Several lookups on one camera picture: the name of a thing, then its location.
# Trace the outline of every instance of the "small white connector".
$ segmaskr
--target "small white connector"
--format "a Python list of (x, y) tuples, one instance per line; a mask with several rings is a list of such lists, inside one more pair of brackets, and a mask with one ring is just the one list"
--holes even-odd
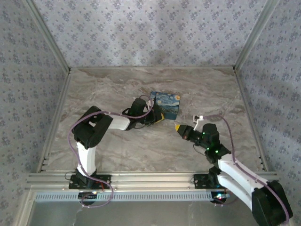
[(193, 115), (192, 122), (196, 123), (196, 126), (193, 128), (193, 130), (196, 130), (198, 127), (198, 122), (203, 121), (204, 116), (203, 115)]

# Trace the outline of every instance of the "patterned wallpaper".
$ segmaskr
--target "patterned wallpaper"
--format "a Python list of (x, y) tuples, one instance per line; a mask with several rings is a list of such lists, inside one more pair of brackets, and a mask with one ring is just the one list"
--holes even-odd
[(301, 225), (301, 2), (281, 0), (239, 74), (272, 168)]
[(233, 65), (266, 0), (34, 0), (70, 67)]
[(21, 0), (0, 1), (0, 225), (34, 172), (64, 73)]

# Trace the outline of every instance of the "marble table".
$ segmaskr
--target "marble table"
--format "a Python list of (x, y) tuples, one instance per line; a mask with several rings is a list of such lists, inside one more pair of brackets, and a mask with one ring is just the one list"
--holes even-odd
[[(96, 105), (102, 110), (122, 112), (136, 97), (151, 91), (181, 96), (177, 124), (193, 125), (194, 114), (222, 113), (231, 126), (237, 158), (251, 170), (261, 170), (233, 70), (202, 67), (72, 69), (58, 130), (43, 169), (76, 168), (67, 133), (89, 107)], [(213, 123), (221, 142), (231, 150), (225, 123), (219, 119), (213, 119)], [(96, 167), (98, 171), (208, 171), (212, 165), (192, 145), (181, 139), (172, 120), (130, 131), (110, 129), (97, 146)]]

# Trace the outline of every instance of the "wall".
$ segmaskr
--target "wall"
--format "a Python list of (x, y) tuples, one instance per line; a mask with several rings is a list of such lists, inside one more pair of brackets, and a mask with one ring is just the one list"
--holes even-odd
[(0, 1), (0, 225), (12, 224), (34, 172), (64, 73), (21, 0)]
[(34, 0), (70, 67), (233, 65), (266, 0)]
[(301, 224), (301, 2), (281, 0), (240, 70), (272, 169)]

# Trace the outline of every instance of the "small box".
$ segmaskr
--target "small box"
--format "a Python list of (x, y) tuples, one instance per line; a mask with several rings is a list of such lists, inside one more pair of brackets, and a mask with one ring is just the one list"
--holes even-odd
[(175, 120), (177, 118), (180, 104), (179, 95), (152, 91), (150, 97), (152, 99), (156, 98), (156, 103), (165, 119)]

